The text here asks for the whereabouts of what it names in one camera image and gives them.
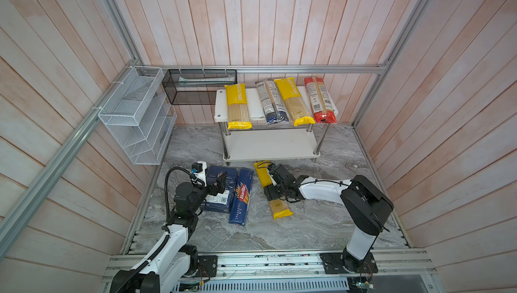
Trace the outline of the yellow pasta package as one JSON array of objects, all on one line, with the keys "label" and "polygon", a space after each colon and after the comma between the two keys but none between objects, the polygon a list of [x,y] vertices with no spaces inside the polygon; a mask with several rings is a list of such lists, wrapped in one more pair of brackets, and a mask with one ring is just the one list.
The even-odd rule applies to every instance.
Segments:
[{"label": "yellow pasta package", "polygon": [[253,125],[249,116],[244,84],[225,86],[229,130],[250,130]]},{"label": "yellow pasta package", "polygon": [[259,161],[254,164],[254,167],[269,203],[273,219],[276,220],[292,216],[293,212],[288,208],[286,201],[282,200],[280,195],[276,192],[273,180],[267,170],[269,165],[271,165],[269,161]]},{"label": "yellow pasta package", "polygon": [[274,80],[294,126],[315,124],[292,77]]}]

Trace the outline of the blue spaghetti bag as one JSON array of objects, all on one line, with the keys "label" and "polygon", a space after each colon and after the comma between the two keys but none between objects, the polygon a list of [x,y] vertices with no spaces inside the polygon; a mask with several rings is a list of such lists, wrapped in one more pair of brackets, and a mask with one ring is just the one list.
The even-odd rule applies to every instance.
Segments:
[{"label": "blue spaghetti bag", "polygon": [[234,192],[234,201],[230,211],[229,223],[244,226],[249,208],[251,190],[253,189],[254,171],[242,168]]}]

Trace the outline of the brown blue spaghetti package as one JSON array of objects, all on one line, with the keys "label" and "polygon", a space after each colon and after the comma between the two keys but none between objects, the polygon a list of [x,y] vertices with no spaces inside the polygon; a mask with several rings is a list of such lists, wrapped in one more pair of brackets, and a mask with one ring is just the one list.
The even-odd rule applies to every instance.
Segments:
[{"label": "brown blue spaghetti package", "polygon": [[264,80],[257,82],[256,87],[267,125],[289,123],[288,111],[275,82]]}]

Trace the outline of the red spaghetti package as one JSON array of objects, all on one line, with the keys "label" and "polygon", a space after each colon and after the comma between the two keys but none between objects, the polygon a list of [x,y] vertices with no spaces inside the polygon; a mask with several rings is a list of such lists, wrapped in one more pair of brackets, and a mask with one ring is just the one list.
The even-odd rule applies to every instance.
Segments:
[{"label": "red spaghetti package", "polygon": [[322,78],[304,79],[316,123],[337,123],[331,98]]}]

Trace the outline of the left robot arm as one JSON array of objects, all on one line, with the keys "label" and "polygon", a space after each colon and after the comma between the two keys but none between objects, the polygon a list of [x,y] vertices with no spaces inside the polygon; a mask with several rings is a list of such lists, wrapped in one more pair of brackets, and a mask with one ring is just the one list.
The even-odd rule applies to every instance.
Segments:
[{"label": "left robot arm", "polygon": [[[168,181],[174,171],[186,173],[188,182],[176,186],[174,208],[170,207]],[[198,250],[187,242],[192,237],[201,206],[208,196],[223,194],[227,185],[227,172],[215,181],[207,181],[207,163],[198,161],[190,169],[172,167],[164,181],[166,222],[164,231],[152,250],[130,270],[120,270],[114,276],[111,292],[172,292],[184,276],[202,275]]]}]

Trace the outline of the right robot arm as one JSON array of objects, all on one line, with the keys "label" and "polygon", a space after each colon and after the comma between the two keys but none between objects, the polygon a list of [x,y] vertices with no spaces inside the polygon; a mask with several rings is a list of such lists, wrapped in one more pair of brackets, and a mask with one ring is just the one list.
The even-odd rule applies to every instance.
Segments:
[{"label": "right robot arm", "polygon": [[341,253],[322,253],[326,274],[374,274],[378,272],[371,249],[393,212],[392,201],[367,177],[334,181],[301,175],[294,177],[283,165],[269,163],[267,173],[272,184],[266,187],[269,198],[289,203],[324,200],[344,206],[355,229]]}]

